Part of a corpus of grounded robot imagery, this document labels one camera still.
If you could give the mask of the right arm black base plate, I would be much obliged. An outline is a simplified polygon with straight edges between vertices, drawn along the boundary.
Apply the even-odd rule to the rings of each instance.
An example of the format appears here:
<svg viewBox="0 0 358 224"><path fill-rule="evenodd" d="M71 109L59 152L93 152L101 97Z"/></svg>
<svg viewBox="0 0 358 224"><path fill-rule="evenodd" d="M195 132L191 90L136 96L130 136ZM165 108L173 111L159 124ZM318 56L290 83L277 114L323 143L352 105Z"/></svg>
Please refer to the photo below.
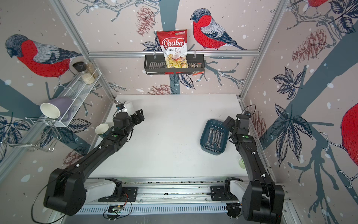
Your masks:
<svg viewBox="0 0 358 224"><path fill-rule="evenodd" d="M212 201L241 201L245 193L244 181L237 177L227 177L222 186L211 186L210 193Z"/></svg>

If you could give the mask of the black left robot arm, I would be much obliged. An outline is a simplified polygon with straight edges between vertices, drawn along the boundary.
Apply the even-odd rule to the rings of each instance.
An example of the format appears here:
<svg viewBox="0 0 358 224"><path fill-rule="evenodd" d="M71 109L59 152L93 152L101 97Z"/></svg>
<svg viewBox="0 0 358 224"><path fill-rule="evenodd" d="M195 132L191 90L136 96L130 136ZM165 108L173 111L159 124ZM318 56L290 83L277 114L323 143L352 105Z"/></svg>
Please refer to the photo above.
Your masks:
<svg viewBox="0 0 358 224"><path fill-rule="evenodd" d="M84 204L92 201L85 187L87 178L108 157L119 151L132 136L135 125L144 121L142 110L133 115L119 112L114 126L100 144L79 161L65 169L55 169L49 176L43 205L65 215L75 215Z"/></svg>

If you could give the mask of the large silver open-end wrench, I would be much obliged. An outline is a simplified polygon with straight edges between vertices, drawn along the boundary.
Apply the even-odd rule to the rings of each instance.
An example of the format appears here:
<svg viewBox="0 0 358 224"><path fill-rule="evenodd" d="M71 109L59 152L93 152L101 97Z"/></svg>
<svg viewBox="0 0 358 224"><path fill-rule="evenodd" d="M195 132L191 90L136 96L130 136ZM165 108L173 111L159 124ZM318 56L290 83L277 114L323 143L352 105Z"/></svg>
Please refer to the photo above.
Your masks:
<svg viewBox="0 0 358 224"><path fill-rule="evenodd" d="M213 127L210 127L209 130L210 130L210 132L209 132L209 135L208 135L208 139L207 139L207 142L205 143L206 147L210 147L211 138L212 138L212 135L214 133L214 128Z"/></svg>

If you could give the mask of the teal plastic storage box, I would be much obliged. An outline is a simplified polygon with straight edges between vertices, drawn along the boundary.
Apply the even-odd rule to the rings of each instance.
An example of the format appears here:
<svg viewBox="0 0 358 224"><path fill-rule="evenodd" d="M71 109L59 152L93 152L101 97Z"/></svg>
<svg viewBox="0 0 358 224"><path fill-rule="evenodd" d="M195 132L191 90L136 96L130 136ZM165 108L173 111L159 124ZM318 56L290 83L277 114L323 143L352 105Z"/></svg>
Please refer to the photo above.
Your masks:
<svg viewBox="0 0 358 224"><path fill-rule="evenodd" d="M229 130L222 121L210 119L207 121L200 139L200 147L203 151L213 154L222 154L227 145Z"/></svg>

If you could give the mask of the small silver combination wrench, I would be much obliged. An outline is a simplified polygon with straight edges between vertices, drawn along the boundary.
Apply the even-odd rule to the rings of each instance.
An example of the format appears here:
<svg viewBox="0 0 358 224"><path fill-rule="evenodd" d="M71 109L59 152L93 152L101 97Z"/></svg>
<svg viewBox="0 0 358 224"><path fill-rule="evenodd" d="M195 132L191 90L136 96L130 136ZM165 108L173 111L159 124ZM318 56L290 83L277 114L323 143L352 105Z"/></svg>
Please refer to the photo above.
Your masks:
<svg viewBox="0 0 358 224"><path fill-rule="evenodd" d="M218 142L218 145L217 145L217 149L218 150L221 150L221 142L222 142L222 137L223 137L223 135L224 135L224 132L221 132L220 133L220 138L219 138L219 142Z"/></svg>

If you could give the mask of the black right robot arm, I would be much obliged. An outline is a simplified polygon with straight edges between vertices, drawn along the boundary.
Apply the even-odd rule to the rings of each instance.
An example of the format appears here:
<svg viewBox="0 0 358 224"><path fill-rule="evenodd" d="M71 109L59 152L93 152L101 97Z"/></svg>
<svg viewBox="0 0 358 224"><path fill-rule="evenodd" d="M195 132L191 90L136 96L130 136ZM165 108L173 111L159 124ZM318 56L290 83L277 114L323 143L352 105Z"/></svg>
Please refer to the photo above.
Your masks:
<svg viewBox="0 0 358 224"><path fill-rule="evenodd" d="M265 169L259 157L256 141L249 135L247 114L238 114L235 119L227 117L223 125L229 130L229 141L244 161L249 183L236 195L241 200L241 211L247 221L261 224L279 224L282 220L284 190L277 185Z"/></svg>

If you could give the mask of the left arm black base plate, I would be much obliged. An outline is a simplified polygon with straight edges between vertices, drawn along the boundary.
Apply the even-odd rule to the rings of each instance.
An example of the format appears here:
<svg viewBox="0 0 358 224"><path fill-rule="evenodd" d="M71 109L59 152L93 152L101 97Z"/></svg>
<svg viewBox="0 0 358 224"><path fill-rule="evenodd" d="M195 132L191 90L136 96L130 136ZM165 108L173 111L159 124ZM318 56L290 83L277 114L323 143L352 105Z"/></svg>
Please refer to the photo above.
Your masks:
<svg viewBox="0 0 358 224"><path fill-rule="evenodd" d="M105 179L110 183L115 184L114 191L106 197L98 199L98 202L109 203L109 202L135 202L138 193L138 187L124 187L123 182L118 179Z"/></svg>

